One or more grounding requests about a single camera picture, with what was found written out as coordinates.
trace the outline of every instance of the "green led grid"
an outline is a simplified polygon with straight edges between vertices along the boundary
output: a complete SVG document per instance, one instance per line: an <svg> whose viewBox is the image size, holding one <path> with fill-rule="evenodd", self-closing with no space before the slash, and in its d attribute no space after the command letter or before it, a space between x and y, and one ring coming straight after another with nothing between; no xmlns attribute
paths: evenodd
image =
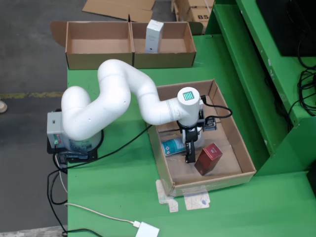
<svg viewBox="0 0 316 237"><path fill-rule="evenodd" d="M193 96L192 91L183 93L183 96L184 96L184 99L185 99L186 101L187 101L187 100L193 100L193 99L194 99L194 96Z"/></svg>

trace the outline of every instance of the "robotic arm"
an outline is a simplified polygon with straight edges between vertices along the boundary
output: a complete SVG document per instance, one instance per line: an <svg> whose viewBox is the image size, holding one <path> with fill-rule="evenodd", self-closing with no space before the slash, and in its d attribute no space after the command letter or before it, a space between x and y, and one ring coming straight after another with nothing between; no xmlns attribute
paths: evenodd
<svg viewBox="0 0 316 237"><path fill-rule="evenodd" d="M201 130L216 129L215 120L204 118L202 105L206 100L202 101L192 87L182 88L176 98L160 101L149 76L115 59L101 64L98 81L100 95L95 101L91 102L83 88L72 86L63 94L62 111L48 113L47 135L51 148L83 152L86 158L87 152L95 150L102 140L102 129L128 109L131 92L137 97L145 122L161 125L177 121L186 145L186 162L195 162L194 146L203 143Z"/></svg>
<svg viewBox="0 0 316 237"><path fill-rule="evenodd" d="M115 59L101 64L98 81L100 95L93 102L79 86L72 86L63 94L62 123L72 140L89 139L123 115L130 104L130 92L136 95L142 118L149 124L179 121L190 127L197 123L200 98L194 88L183 88L177 98L160 101L156 85L149 76Z"/></svg>

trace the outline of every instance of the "gray control box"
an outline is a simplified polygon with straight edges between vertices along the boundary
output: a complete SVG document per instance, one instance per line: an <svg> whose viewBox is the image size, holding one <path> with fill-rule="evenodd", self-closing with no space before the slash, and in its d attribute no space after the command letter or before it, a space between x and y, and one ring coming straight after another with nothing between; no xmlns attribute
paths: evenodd
<svg viewBox="0 0 316 237"><path fill-rule="evenodd" d="M64 148L64 129L61 119L61 112L50 112L47 113L47 137L50 146L54 149Z"/></svg>

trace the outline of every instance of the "white power adapter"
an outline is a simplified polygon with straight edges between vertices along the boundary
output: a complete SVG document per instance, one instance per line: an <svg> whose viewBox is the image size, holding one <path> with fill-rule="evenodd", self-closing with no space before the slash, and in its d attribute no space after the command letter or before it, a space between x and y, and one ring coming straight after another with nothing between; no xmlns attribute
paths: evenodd
<svg viewBox="0 0 316 237"><path fill-rule="evenodd" d="M138 228L135 237L157 237L160 230L155 226L151 226L145 222L134 221L133 226Z"/></svg>

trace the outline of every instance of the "black monitor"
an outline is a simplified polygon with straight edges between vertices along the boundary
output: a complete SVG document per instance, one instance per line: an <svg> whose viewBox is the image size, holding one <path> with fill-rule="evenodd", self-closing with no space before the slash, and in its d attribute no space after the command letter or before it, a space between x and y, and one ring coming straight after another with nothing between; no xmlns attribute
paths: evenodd
<svg viewBox="0 0 316 237"><path fill-rule="evenodd" d="M316 56L316 0L257 0L270 33L283 56Z"/></svg>

